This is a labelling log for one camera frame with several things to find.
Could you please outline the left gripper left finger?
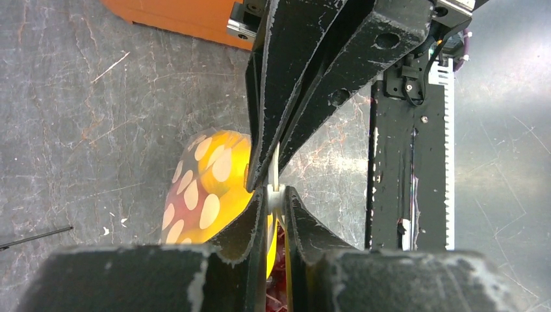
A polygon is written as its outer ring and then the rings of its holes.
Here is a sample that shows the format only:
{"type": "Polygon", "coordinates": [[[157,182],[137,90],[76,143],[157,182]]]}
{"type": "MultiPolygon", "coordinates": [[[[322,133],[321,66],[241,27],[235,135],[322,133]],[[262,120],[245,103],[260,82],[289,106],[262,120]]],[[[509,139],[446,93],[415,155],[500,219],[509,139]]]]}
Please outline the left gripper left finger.
{"type": "Polygon", "coordinates": [[[73,246],[52,253],[20,311],[264,311],[266,191],[203,244],[73,246]]]}

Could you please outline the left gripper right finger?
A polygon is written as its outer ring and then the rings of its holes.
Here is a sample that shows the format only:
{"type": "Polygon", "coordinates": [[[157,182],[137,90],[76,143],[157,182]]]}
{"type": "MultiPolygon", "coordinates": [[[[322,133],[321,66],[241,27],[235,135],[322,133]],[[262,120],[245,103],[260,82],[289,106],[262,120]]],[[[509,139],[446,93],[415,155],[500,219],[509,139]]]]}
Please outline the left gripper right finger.
{"type": "Polygon", "coordinates": [[[283,197],[289,311],[517,311],[505,277],[471,251],[358,250],[297,190],[283,197]]]}

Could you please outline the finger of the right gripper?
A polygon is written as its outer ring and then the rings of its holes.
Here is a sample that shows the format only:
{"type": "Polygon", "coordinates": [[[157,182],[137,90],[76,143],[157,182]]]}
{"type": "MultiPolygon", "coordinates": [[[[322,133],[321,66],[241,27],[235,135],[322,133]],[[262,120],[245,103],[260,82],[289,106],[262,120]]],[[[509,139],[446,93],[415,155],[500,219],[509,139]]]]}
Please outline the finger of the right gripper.
{"type": "Polygon", "coordinates": [[[305,71],[345,1],[267,1],[246,69],[252,150],[246,179],[262,185],[305,71]]]}
{"type": "Polygon", "coordinates": [[[279,167],[335,111],[428,37],[432,1],[348,1],[316,50],[279,146],[279,167]]]}

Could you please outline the clear dotted zip top bag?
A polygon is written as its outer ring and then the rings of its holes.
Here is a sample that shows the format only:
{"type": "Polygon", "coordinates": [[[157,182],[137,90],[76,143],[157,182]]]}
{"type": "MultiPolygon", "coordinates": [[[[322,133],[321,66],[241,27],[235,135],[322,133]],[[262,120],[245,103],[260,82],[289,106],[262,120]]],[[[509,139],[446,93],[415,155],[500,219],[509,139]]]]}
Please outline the clear dotted zip top bag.
{"type": "Polygon", "coordinates": [[[185,148],[172,177],[160,247],[139,253],[161,282],[152,311],[289,311],[285,233],[248,191],[251,138],[209,129],[185,148]]]}

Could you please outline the yellow mango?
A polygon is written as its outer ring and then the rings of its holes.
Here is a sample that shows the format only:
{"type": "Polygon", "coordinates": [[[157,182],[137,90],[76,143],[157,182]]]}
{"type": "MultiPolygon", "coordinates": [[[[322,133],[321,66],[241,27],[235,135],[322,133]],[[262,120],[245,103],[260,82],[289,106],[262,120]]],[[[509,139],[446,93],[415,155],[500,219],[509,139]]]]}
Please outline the yellow mango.
{"type": "Polygon", "coordinates": [[[186,145],[165,201],[160,242],[201,244],[227,227],[246,208],[250,136],[205,130],[186,145]]]}

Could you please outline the purple grape bunch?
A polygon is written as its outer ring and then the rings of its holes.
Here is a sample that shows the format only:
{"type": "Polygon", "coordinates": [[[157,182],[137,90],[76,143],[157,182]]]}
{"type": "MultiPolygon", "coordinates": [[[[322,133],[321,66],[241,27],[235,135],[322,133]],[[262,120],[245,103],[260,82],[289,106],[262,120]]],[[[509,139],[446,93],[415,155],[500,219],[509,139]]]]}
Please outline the purple grape bunch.
{"type": "Polygon", "coordinates": [[[271,271],[266,281],[266,311],[288,311],[285,256],[285,232],[278,225],[275,254],[268,258],[268,268],[271,271]]]}

